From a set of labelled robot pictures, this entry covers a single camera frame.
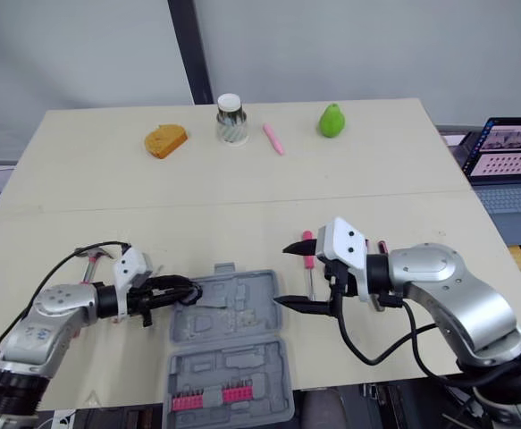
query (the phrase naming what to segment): gray plastic case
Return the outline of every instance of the gray plastic case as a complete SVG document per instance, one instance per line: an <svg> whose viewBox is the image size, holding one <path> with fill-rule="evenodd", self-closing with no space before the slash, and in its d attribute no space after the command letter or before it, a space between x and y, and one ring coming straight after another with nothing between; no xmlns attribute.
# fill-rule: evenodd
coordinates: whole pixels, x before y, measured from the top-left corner
<svg viewBox="0 0 521 429"><path fill-rule="evenodd" d="M216 265L215 275L195 280L203 289L198 303L174 307L171 341L181 351L169 362L164 428L250 427L294 415L288 355L277 336L276 274L234 271ZM222 388L239 382L252 383L253 399L223 404ZM173 395L191 391L203 392L204 407L170 412Z"/></svg>

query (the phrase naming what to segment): pink pen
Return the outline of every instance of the pink pen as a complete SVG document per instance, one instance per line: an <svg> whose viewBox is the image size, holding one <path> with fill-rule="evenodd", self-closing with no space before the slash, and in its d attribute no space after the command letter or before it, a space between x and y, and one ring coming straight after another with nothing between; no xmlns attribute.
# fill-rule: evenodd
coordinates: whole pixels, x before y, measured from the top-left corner
<svg viewBox="0 0 521 429"><path fill-rule="evenodd" d="M276 134L274 134L274 130L272 129L272 127L265 123L262 126L262 129L266 133L266 136L268 136L268 139L270 140L270 143L272 143L272 147L274 148L274 150L278 152L280 155L284 155L284 148L282 147L282 144L276 137Z"/></svg>
<svg viewBox="0 0 521 429"><path fill-rule="evenodd" d="M311 231L304 231L302 232L302 239L303 240L311 240L314 237L312 235ZM307 297L310 298L310 300L315 301L315 294L314 294L314 277L312 277L312 270L314 270L314 257L304 257L304 268L308 271L308 281L307 281Z"/></svg>

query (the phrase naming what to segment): red screwdriver handle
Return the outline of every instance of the red screwdriver handle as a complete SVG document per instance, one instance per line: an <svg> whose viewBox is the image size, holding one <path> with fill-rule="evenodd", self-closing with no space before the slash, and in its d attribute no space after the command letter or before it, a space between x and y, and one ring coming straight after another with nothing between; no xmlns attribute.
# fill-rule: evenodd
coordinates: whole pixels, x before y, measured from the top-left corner
<svg viewBox="0 0 521 429"><path fill-rule="evenodd" d="M302 232L302 239L303 240L311 240L314 237L311 231L304 231ZM312 270L314 268L314 257L304 257L304 267L307 270Z"/></svg>

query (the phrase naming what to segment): laptop screen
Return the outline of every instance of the laptop screen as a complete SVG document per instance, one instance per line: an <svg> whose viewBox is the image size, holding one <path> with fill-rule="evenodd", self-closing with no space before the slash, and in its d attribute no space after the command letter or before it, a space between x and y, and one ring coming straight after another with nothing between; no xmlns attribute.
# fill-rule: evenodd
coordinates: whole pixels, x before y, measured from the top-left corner
<svg viewBox="0 0 521 429"><path fill-rule="evenodd" d="M463 165L471 182L521 182L521 118L491 118Z"/></svg>

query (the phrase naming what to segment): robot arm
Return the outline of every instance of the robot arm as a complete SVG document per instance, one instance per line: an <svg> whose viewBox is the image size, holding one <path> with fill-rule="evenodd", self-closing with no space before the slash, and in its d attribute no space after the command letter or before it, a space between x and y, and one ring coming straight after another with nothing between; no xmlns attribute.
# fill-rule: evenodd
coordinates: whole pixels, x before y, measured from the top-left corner
<svg viewBox="0 0 521 429"><path fill-rule="evenodd" d="M128 248L113 265L114 286L63 284L42 290L28 314L3 340L0 349L0 429L29 429L36 409L54 377L71 338L99 318L142 315L151 324L150 310L176 300L189 305L202 291L181 276L147 279L148 258Z"/></svg>
<svg viewBox="0 0 521 429"><path fill-rule="evenodd" d="M319 230L317 240L294 243L284 252L316 255L324 262L331 294L326 302L298 296L279 297L277 302L302 313L338 318L342 338L368 365L379 364L390 353L369 359L355 349L343 325L343 297L358 295L367 301L377 295L383 306L406 306L408 312L403 299L417 302L431 314L456 354L466 378L458 383L467 386L468 379L473 380L474 395L495 421L521 425L521 329L508 302L474 277L455 250L425 243L389 255L367 255L365 237L336 218ZM425 371L420 358L417 364ZM453 383L425 373L441 383Z"/></svg>

